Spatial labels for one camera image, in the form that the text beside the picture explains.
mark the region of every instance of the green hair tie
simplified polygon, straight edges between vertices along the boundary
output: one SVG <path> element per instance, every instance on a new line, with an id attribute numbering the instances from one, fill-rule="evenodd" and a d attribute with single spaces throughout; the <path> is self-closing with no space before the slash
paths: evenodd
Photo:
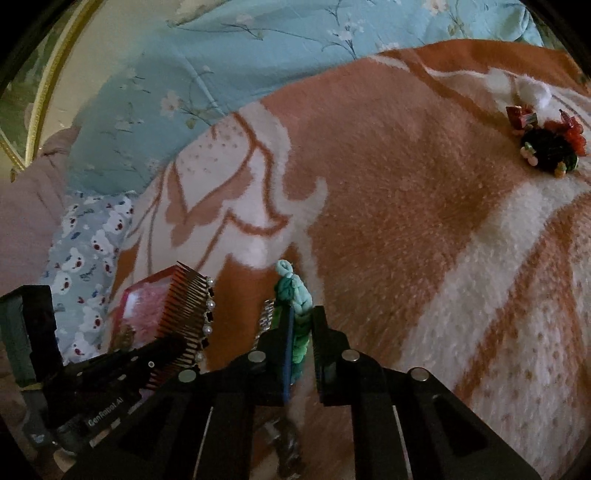
<path id="1" fill-rule="evenodd" d="M 293 267 L 287 260 L 279 260 L 275 270 L 281 278 L 275 285 L 275 310 L 273 312 L 272 328 L 279 325 L 281 318 L 281 303 L 287 303 L 294 309 L 294 347 L 293 377 L 301 375 L 300 363 L 306 356 L 310 343 L 312 295 L 304 285 L 299 275 L 294 274 Z"/>

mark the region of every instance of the blue comforter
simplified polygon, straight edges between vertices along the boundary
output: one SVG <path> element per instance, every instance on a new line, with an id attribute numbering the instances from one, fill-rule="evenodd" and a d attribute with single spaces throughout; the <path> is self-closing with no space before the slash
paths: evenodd
<path id="1" fill-rule="evenodd" d="M 229 112 L 355 58 L 450 38 L 542 45 L 518 0 L 232 0 L 163 24 L 81 114 L 70 187 L 141 193 Z"/>

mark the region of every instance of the gold frame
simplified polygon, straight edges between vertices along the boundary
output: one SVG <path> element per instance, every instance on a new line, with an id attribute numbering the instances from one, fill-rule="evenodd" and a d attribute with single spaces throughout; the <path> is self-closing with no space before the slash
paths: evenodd
<path id="1" fill-rule="evenodd" d="M 61 70 L 80 33 L 82 33 L 84 27 L 88 24 L 92 15 L 100 7 L 102 2 L 103 0 L 82 0 L 64 27 L 56 46 L 51 52 L 49 61 L 43 70 L 43 76 L 37 89 L 35 101 L 33 102 L 24 159 L 13 149 L 4 132 L 0 129 L 0 147 L 4 149 L 16 169 L 24 170 L 35 158 L 35 153 L 39 148 L 40 134 L 43 122 L 45 121 L 47 108 L 49 107 L 49 101 L 60 77 Z"/>

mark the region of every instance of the hair clip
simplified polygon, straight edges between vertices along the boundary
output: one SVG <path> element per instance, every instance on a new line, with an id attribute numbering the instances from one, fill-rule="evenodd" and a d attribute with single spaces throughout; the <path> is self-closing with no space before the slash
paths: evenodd
<path id="1" fill-rule="evenodd" d="M 521 137 L 521 156 L 532 166 L 553 173 L 561 179 L 586 156 L 583 126 L 573 116 L 560 111 L 560 121 L 538 124 L 537 114 L 530 106 L 508 106 L 509 122 Z"/>

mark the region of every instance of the orange and white blanket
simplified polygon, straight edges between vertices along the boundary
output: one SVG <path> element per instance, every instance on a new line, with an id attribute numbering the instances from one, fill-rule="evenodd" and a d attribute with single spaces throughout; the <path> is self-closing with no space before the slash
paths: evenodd
<path id="1" fill-rule="evenodd" d="M 563 53 L 454 40 L 287 86 L 141 196 L 113 304 L 177 260 L 215 277 L 220 368 L 251 348 L 286 258 L 354 348 L 426 367 L 556 478 L 591 433 L 591 164 L 561 180 L 530 167 L 505 107 L 541 89 L 542 122 L 563 109 L 589 135 L 579 80 Z M 309 478 L 353 478 L 349 414 L 322 410 L 311 377 L 290 407 Z"/>

